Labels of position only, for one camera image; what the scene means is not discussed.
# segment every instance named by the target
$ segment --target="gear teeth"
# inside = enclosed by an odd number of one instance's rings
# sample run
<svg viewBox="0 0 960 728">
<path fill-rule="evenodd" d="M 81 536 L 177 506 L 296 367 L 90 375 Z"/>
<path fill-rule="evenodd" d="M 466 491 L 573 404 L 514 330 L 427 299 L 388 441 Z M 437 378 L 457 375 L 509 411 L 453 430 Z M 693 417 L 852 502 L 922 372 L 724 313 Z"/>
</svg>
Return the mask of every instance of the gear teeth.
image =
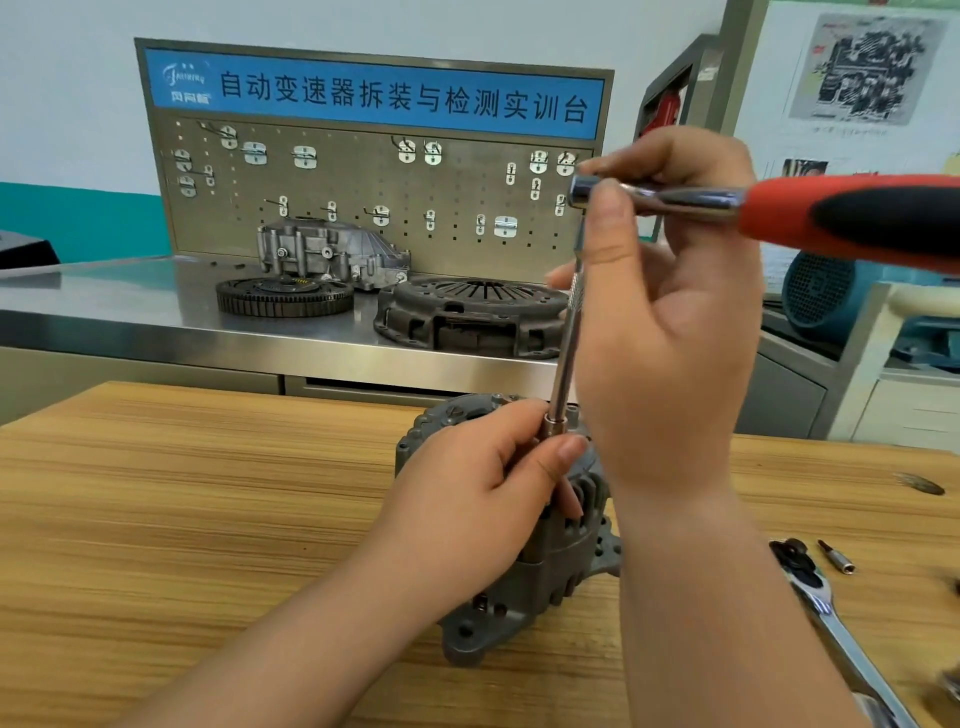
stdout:
<svg viewBox="0 0 960 728">
<path fill-rule="evenodd" d="M 323 281 L 319 288 L 301 293 L 273 293 L 257 290 L 269 279 L 225 280 L 217 284 L 217 306 L 224 313 L 271 319 L 331 316 L 353 308 L 353 288 L 342 283 Z M 299 284 L 316 283 L 294 279 Z"/>
</svg>

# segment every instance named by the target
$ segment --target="forearm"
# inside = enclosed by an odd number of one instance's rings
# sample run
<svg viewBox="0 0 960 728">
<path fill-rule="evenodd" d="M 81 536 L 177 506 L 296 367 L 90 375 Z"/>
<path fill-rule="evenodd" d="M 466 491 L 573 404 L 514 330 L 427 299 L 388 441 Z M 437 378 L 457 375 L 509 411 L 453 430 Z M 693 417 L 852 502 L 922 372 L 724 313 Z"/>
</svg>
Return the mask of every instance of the forearm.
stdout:
<svg viewBox="0 0 960 728">
<path fill-rule="evenodd" d="M 116 728 L 339 723 L 426 626 L 397 569 L 354 554 L 153 695 Z"/>
<path fill-rule="evenodd" d="M 867 725 L 731 488 L 616 504 L 634 725 Z"/>
</svg>

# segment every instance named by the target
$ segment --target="hand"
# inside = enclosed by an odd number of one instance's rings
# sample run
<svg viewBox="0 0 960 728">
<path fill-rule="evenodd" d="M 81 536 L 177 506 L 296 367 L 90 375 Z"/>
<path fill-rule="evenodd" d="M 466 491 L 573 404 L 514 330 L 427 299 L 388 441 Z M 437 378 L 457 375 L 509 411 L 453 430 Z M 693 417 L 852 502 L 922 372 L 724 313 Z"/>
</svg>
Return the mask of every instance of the hand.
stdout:
<svg viewBox="0 0 960 728">
<path fill-rule="evenodd" d="M 545 402 L 520 400 L 446 427 L 396 477 L 364 547 L 389 555 L 387 568 L 410 571 L 431 621 L 510 567 L 555 489 L 566 515 L 583 515 L 564 476 L 587 440 L 566 434 L 535 444 L 545 413 Z"/>
<path fill-rule="evenodd" d="M 648 133 L 581 171 L 669 184 L 755 181 L 743 144 L 692 127 Z M 614 182 L 594 188 L 576 384 L 618 505 L 627 490 L 661 497 L 726 482 L 756 356 L 758 244 L 732 227 L 679 217 L 666 220 L 666 235 L 669 250 L 640 245 L 627 195 Z M 547 282 L 567 287 L 571 272 L 564 266 Z"/>
</svg>

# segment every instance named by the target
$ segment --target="stainless steel workbench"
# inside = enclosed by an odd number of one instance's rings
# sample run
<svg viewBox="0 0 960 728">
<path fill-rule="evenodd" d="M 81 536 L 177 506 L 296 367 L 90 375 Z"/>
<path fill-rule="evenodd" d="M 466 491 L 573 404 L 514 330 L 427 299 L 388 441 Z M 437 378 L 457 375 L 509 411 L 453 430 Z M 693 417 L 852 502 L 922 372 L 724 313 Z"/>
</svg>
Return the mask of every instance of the stainless steel workbench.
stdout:
<svg viewBox="0 0 960 728">
<path fill-rule="evenodd" d="M 424 404 L 465 392 L 549 397 L 553 362 L 405 349 L 381 337 L 374 294 L 358 292 L 352 313 L 319 319 L 218 310 L 217 281 L 257 275 L 241 258 L 186 256 L 7 272 L 0 348 L 279 376 L 288 394 L 292 385 L 313 396 L 355 390 L 353 399 L 370 399 L 379 390 L 379 400 Z M 204 382 L 215 379 L 209 372 Z"/>
</svg>

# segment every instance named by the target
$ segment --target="fingernail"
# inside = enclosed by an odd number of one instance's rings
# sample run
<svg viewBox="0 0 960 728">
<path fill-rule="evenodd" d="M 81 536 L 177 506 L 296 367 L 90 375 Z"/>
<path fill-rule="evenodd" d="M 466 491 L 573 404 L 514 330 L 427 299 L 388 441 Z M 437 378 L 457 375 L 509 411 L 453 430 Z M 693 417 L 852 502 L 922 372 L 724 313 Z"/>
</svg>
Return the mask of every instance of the fingernail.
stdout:
<svg viewBox="0 0 960 728">
<path fill-rule="evenodd" d="M 616 180 L 603 180 L 590 193 L 589 216 L 595 222 L 619 223 L 634 217 L 634 205 Z"/>
<path fill-rule="evenodd" d="M 587 451 L 587 438 L 583 435 L 573 435 L 564 438 L 564 443 L 560 445 L 557 454 L 564 461 L 567 467 L 573 465 L 581 455 Z"/>
</svg>

